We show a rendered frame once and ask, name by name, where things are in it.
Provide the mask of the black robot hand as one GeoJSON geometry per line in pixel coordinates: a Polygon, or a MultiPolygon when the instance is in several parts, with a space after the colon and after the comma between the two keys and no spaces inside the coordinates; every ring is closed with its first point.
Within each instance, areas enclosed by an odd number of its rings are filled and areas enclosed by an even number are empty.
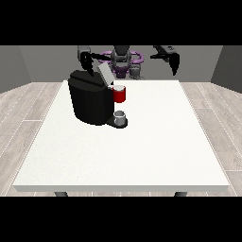
{"type": "Polygon", "coordinates": [[[156,54],[151,56],[152,59],[164,60],[169,63],[172,74],[176,75],[180,66],[180,55],[178,53],[156,54]]]}
{"type": "Polygon", "coordinates": [[[96,53],[89,53],[89,52],[82,52],[79,55],[79,60],[80,60],[81,66],[91,76],[94,75],[94,70],[93,70],[94,59],[101,60],[101,61],[109,61],[110,60],[110,58],[105,56],[105,55],[100,55],[100,54],[96,54],[96,53]]]}

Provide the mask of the pale grey machine lid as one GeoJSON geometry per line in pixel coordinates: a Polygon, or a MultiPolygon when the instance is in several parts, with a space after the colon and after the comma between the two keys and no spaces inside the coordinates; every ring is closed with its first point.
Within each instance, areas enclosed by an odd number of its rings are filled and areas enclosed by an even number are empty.
{"type": "Polygon", "coordinates": [[[107,86],[110,86],[114,82],[115,77],[112,74],[112,71],[111,71],[108,63],[103,62],[103,63],[99,64],[97,66],[97,70],[98,70],[99,74],[103,77],[104,82],[107,86]]]}

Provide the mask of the black coffee machine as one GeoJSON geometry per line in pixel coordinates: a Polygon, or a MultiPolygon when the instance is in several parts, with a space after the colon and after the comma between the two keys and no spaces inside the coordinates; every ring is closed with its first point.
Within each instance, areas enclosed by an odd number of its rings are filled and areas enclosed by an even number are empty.
{"type": "Polygon", "coordinates": [[[122,126],[114,124],[114,110],[112,83],[107,86],[98,72],[91,76],[87,71],[74,71],[69,79],[68,86],[77,119],[89,125],[110,125],[123,129],[128,125],[128,119],[122,126]]]}

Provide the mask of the small grey coffee pod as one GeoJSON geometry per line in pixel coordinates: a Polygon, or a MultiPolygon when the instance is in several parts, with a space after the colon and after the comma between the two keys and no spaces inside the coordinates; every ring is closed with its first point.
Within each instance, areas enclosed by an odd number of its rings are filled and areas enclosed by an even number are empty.
{"type": "Polygon", "coordinates": [[[141,72],[141,65],[140,64],[133,64],[130,67],[130,77],[134,79],[138,79],[140,77],[141,72]]]}

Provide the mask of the red pod holder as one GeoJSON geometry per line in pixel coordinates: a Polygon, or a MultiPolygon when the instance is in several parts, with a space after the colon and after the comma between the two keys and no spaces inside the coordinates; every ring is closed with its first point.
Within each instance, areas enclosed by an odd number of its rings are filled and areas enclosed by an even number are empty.
{"type": "Polygon", "coordinates": [[[124,85],[114,85],[112,87],[113,101],[122,103],[126,100],[126,87],[124,85]]]}

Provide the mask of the small grey cup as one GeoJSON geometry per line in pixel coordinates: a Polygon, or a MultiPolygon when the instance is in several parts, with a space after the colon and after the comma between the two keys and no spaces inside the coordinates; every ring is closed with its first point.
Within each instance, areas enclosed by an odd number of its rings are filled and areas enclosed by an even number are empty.
{"type": "Polygon", "coordinates": [[[126,122],[126,115],[123,111],[116,111],[113,114],[114,124],[117,126],[122,126],[126,122]]]}

